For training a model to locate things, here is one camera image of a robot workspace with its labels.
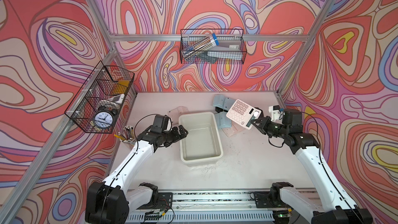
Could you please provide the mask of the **white plastic storage box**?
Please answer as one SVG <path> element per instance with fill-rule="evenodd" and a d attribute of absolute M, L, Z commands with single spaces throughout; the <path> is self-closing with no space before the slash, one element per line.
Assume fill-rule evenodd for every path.
<path fill-rule="evenodd" d="M 218 162 L 223 157 L 223 148 L 215 119 L 211 112 L 184 114 L 179 124 L 187 131 L 180 141 L 181 161 L 189 166 L 201 166 Z"/>

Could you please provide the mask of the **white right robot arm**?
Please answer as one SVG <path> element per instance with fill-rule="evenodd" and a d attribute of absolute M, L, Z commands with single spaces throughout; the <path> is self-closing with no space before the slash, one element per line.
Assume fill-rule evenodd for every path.
<path fill-rule="evenodd" d="M 264 116 L 259 109 L 254 111 L 254 116 L 250 123 L 259 132 L 269 138 L 283 139 L 305 168 L 321 201 L 320 204 L 315 204 L 292 184 L 278 182 L 272 184 L 267 196 L 273 206 L 290 206 L 310 224 L 373 223 L 370 211 L 360 208 L 337 180 L 324 159 L 320 143 L 312 134 L 304 132 L 301 111 L 284 110 L 281 123 L 272 121 L 270 116 Z"/>

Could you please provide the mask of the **pink calculator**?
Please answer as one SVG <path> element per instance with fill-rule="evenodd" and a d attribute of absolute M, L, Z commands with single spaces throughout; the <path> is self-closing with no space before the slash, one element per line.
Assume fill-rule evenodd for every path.
<path fill-rule="evenodd" d="M 189 113 L 189 110 L 187 107 L 179 106 L 173 110 L 168 111 L 166 115 L 171 118 L 172 125 L 177 125 L 179 123 L 179 121 L 178 121 L 179 117 L 181 115 L 185 115 L 188 113 Z"/>
<path fill-rule="evenodd" d="M 229 128 L 222 128 L 222 131 L 224 132 L 224 134 L 227 137 L 232 137 L 240 132 L 245 131 L 246 129 L 238 124 L 236 124 L 235 122 L 232 123 L 231 127 Z"/>

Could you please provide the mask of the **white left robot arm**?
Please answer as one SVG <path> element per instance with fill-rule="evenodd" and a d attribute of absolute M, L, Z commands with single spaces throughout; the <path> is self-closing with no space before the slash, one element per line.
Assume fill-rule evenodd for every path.
<path fill-rule="evenodd" d="M 129 213 L 143 205 L 157 201 L 158 188 L 141 183 L 128 192 L 128 188 L 144 163 L 161 147 L 183 140 L 189 132 L 182 126 L 166 130 L 149 126 L 138 135 L 134 149 L 101 183 L 88 188 L 85 222 L 89 224 L 124 224 Z"/>

